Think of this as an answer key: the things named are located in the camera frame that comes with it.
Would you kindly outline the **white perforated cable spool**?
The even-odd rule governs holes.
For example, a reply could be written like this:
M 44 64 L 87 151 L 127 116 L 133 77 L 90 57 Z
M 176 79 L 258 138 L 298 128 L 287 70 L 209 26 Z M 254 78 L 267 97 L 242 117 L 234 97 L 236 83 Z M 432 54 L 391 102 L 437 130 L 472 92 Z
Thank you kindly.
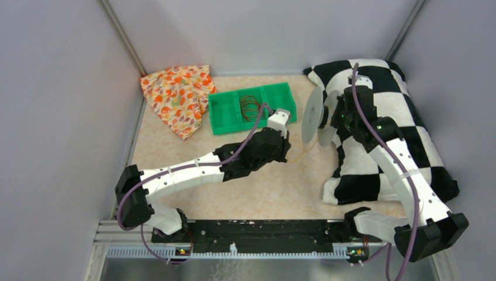
M 337 106 L 338 90 L 333 90 L 323 99 L 323 91 L 315 87 L 311 92 L 304 111 L 301 127 L 303 143 L 309 143 L 317 134 L 320 146 L 329 146 L 337 129 L 331 125 L 332 115 Z

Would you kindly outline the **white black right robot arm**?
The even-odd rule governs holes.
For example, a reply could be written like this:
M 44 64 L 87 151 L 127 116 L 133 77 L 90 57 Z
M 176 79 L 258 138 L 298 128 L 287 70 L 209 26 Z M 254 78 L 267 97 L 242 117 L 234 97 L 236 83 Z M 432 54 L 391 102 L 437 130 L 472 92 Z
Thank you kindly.
M 350 241 L 371 235 L 392 243 L 409 262 L 450 248 L 468 228 L 463 213 L 453 213 L 436 195 L 409 152 L 399 126 L 377 116 L 373 91 L 365 85 L 347 87 L 337 97 L 331 125 L 351 133 L 384 172 L 407 212 L 398 219 L 355 209 L 345 216 L 343 234 Z

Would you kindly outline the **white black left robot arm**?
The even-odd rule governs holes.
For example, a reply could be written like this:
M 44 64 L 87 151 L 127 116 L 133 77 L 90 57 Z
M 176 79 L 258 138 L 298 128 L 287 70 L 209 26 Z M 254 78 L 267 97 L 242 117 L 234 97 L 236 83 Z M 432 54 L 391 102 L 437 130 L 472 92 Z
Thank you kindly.
M 228 143 L 213 152 L 178 165 L 139 170 L 124 168 L 115 187 L 116 220 L 124 231 L 151 226 L 172 241 L 187 236 L 187 218 L 178 208 L 157 205 L 173 193 L 207 183 L 222 183 L 249 176 L 273 161 L 287 162 L 289 131 L 265 127 L 243 142 Z

